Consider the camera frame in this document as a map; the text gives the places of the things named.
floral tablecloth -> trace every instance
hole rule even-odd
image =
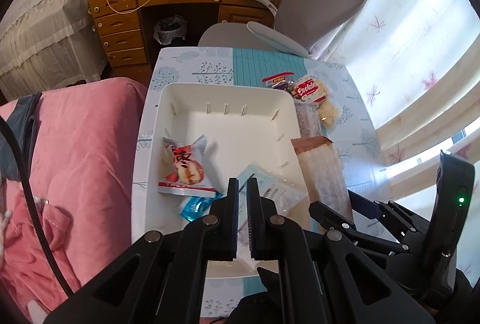
[[[215,47],[172,47],[161,50],[148,90],[138,134],[133,170],[132,242],[143,233],[141,207],[146,198],[146,176],[158,101],[170,83],[234,84],[261,87],[262,79],[291,71],[299,78],[310,74],[324,81],[341,116],[327,131],[344,164],[347,187],[370,199],[386,201],[390,190],[374,126],[347,69],[339,64],[303,59],[280,52]],[[355,214],[359,230],[390,237],[377,222]],[[246,295],[263,290],[260,278],[207,278],[202,299],[202,317],[227,316]]]

blue candy wrapper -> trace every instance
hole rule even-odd
[[[223,194],[217,192],[213,198],[207,197],[190,197],[184,199],[180,206],[180,215],[188,221],[196,220],[203,216],[203,212],[209,207],[213,201],[222,198]]]

white plastic tray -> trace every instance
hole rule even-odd
[[[290,140],[300,137],[292,97],[284,91],[254,87],[172,83],[160,96],[148,167],[145,232],[179,231],[187,221],[178,215],[183,196],[159,194],[158,182],[169,168],[162,158],[163,137],[184,144],[204,134],[205,174],[213,186],[225,192],[229,178],[238,176],[250,163],[286,179],[307,192],[302,171]],[[289,216],[310,227],[308,198]],[[252,275],[241,264],[209,266],[207,276]]]

wooden desk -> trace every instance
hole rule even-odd
[[[109,0],[117,11],[137,8],[146,1]],[[280,0],[273,3],[278,6]],[[203,32],[217,22],[253,20],[273,26],[274,20],[271,12],[254,0],[150,0],[130,14],[115,13],[105,0],[88,0],[88,4],[115,75],[147,86],[161,48],[152,37],[158,20],[174,14],[183,16],[188,21],[185,44],[190,46],[196,46]]]

table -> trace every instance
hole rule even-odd
[[[295,78],[310,74],[324,81],[342,113],[333,130],[327,131],[344,164],[347,187],[369,199],[391,198],[380,145],[362,96],[348,70],[339,64],[303,59],[280,52],[215,47],[162,49],[155,65],[143,108],[137,142],[132,187],[132,242],[143,235],[143,220],[137,206],[145,197],[150,144],[160,94],[167,84],[205,83],[262,87],[262,79],[292,71]],[[377,222],[355,214],[359,230],[392,238]],[[202,300],[202,317],[227,316],[238,301],[263,290],[258,276],[207,278]]]
[[[126,12],[148,0],[109,0],[112,8]],[[273,0],[278,6],[280,0]],[[115,13],[106,0],[88,0],[106,56],[115,75],[125,76],[145,85],[161,45],[153,39],[158,20],[175,14],[188,21],[188,44],[198,45],[203,32],[217,22],[247,23],[256,21],[273,26],[272,13],[254,0],[150,0],[131,13]]]

